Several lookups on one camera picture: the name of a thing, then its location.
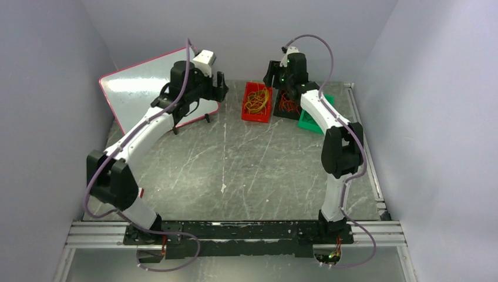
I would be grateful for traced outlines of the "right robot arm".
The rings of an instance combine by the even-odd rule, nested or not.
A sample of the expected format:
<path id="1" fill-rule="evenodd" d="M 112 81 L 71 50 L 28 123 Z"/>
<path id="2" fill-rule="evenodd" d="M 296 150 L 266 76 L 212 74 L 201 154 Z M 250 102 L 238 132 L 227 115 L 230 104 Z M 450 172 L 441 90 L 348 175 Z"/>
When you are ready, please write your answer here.
<path id="1" fill-rule="evenodd" d="M 317 236 L 323 243 L 332 243 L 347 224 L 346 198 L 365 160 L 363 127 L 344 118 L 318 84 L 308 79 L 306 56 L 295 47 L 288 47 L 280 61 L 270 61 L 263 81 L 283 91 L 284 97 L 307 112 L 324 135 L 321 163 L 327 173 L 327 189 Z"/>

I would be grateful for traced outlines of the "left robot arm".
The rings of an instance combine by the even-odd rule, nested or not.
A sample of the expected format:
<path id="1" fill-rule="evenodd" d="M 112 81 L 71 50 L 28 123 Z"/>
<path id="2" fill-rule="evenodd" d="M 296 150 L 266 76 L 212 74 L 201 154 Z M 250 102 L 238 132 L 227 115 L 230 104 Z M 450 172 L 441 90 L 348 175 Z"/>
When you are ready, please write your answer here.
<path id="1" fill-rule="evenodd" d="M 160 89 L 145 115 L 120 140 L 100 152 L 93 150 L 86 158 L 87 188 L 83 198 L 86 212 L 90 197 L 111 205 L 139 229 L 139 237 L 155 244 L 163 235 L 162 219 L 140 197 L 134 178 L 136 162 L 166 132 L 177 132 L 177 125 L 191 112 L 190 106 L 202 99 L 222 102 L 228 92 L 224 73 L 207 71 L 211 65 L 178 61 L 170 69 L 170 79 Z"/>

